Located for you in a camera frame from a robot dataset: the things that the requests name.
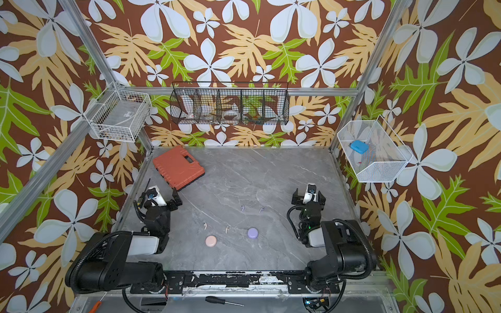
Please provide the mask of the pink earbud charging case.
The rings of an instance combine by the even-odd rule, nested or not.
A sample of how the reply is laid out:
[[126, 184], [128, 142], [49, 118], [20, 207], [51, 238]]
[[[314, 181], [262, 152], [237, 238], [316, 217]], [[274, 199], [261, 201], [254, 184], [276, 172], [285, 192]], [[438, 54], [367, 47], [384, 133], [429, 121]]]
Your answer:
[[212, 248], [217, 244], [217, 238], [214, 235], [207, 236], [205, 244], [206, 246]]

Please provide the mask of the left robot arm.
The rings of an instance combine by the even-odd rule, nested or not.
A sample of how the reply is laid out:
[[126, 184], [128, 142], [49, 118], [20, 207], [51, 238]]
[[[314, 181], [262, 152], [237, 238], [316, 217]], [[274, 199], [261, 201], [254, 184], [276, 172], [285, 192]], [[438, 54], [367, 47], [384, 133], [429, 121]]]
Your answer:
[[156, 186], [147, 189], [134, 208], [143, 227], [139, 232], [98, 232], [91, 236], [65, 276], [74, 293], [108, 292], [128, 287], [159, 292], [164, 288], [163, 266], [157, 262], [129, 262], [127, 258], [162, 253], [168, 243], [171, 212], [183, 204], [178, 191], [164, 201]]

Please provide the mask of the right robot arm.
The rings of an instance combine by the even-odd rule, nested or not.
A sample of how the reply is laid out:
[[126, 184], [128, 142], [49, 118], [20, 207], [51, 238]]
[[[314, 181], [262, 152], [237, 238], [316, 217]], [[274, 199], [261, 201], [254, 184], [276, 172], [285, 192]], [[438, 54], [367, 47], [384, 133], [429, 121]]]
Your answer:
[[363, 280], [377, 267], [377, 257], [357, 220], [323, 220], [326, 197], [315, 184], [303, 195], [292, 194], [287, 220], [296, 239], [307, 248], [325, 248], [326, 255], [307, 264], [303, 279], [308, 290], [320, 292], [332, 284]]

